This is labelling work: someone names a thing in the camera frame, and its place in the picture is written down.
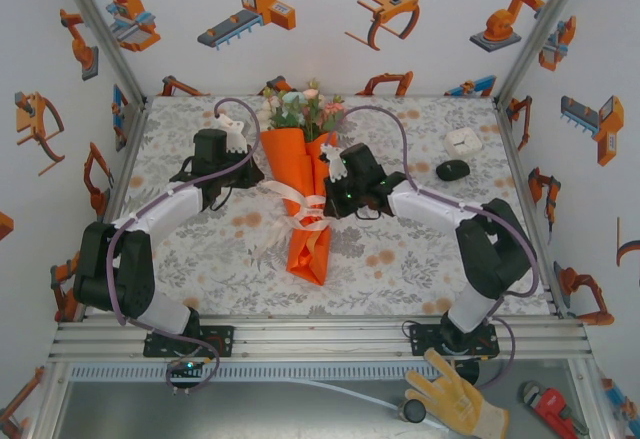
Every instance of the floral tablecloth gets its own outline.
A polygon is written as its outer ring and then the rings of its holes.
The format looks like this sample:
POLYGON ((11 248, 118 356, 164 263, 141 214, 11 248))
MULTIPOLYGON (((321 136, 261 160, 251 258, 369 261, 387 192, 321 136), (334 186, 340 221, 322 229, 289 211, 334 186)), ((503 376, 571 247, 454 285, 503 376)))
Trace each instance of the floral tablecloth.
MULTIPOLYGON (((193 136, 211 125, 216 97, 158 97, 153 100, 133 168, 123 213, 137 210, 161 193, 183 160, 193 154, 193 136)), ((254 109, 262 98, 242 97, 254 109)), ((462 199, 487 202, 503 198, 524 224, 511 171, 489 99, 350 97, 346 106, 376 104, 403 121, 415 178, 462 199), (471 175, 445 183, 435 167, 449 158, 443 139, 448 131, 471 127, 484 144, 468 162, 471 175)), ((250 121, 240 106, 222 109, 234 120, 250 121)), ((245 128, 248 142, 255 128, 245 128)), ((339 145, 366 143, 387 173, 401 170, 401 140, 395 124, 375 112, 354 113, 345 121, 339 145)), ((256 162, 271 171, 262 151, 256 162)), ((456 242, 427 227, 384 217, 363 221, 349 217, 332 228, 329 272, 324 286, 285 272, 288 240, 260 247, 271 225, 284 214, 282 200, 263 188, 234 190, 227 205, 205 211, 178 227, 154 251, 157 287, 196 307, 202 314, 410 315, 441 314, 467 284, 456 242)), ((531 284, 529 272, 513 289, 531 284)), ((542 293, 528 299, 509 297, 505 314, 549 314, 542 293)))

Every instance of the work glove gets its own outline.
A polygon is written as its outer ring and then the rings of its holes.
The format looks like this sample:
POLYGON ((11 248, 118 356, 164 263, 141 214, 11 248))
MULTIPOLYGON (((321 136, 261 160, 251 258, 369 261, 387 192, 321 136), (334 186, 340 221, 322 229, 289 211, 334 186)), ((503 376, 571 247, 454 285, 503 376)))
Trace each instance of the work glove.
POLYGON ((417 399, 433 416, 458 434, 480 439, 505 439, 509 412, 489 404, 475 387, 462 379, 434 349, 424 358, 440 373, 431 382, 416 371, 405 375, 415 389, 407 389, 407 399, 417 399))

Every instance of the black computer mouse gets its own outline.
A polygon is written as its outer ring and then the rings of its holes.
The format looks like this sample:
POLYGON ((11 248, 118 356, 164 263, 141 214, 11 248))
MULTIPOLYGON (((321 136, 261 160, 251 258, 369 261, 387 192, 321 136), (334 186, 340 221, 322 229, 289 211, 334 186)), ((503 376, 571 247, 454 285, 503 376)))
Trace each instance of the black computer mouse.
POLYGON ((471 172, 469 164, 461 159, 446 161, 436 167, 436 174, 443 181, 455 181, 468 176, 471 172))

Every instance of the white flower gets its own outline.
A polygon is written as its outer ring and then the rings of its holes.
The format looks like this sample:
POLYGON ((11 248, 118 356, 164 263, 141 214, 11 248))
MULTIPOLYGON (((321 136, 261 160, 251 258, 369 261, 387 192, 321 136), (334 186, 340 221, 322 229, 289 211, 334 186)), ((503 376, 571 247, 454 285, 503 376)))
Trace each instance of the white flower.
POLYGON ((261 131, 266 131, 267 128, 271 125, 271 117, 273 116, 273 114, 271 113, 271 110, 264 110, 264 109, 260 109, 257 113, 256 116, 258 116, 258 122, 260 123, 260 130, 261 131))
POLYGON ((308 101, 309 99, 313 99, 314 97, 316 97, 318 95, 318 90, 317 89, 307 89, 306 91, 303 91, 304 94, 304 98, 308 101))
POLYGON ((271 114, 275 114, 277 109, 282 106, 282 101, 278 96, 271 96, 267 101, 265 101, 268 105, 266 110, 270 110, 271 114))

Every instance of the ribbon bow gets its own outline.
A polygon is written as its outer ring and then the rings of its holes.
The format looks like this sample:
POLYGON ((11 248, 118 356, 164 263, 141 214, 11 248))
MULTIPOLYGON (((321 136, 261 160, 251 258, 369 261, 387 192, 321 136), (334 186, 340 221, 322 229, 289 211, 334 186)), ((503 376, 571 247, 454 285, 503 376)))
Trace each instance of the ribbon bow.
POLYGON ((313 252, 313 248, 316 241, 318 240, 320 232, 322 232, 331 224, 331 222, 334 221, 333 218, 324 217, 322 209, 317 207, 323 206, 326 198, 324 196, 317 195, 305 197, 298 191, 296 191, 293 187, 289 187, 286 184, 278 181, 266 181, 261 185, 266 187, 270 191, 275 192, 283 199, 295 202, 300 206, 300 210, 295 216, 284 215, 278 218, 273 226, 271 226, 271 232, 269 233, 269 237, 267 238, 267 240, 264 242, 264 244, 262 244, 262 246, 260 246, 253 252, 253 258, 259 259, 260 256, 262 256, 262 254, 264 254, 264 252, 268 248, 270 248, 274 244, 278 244, 292 229, 313 231, 315 233, 312 234, 307 241, 307 247, 311 252, 313 252), (317 220, 305 226, 300 221, 307 217, 317 218, 317 220))

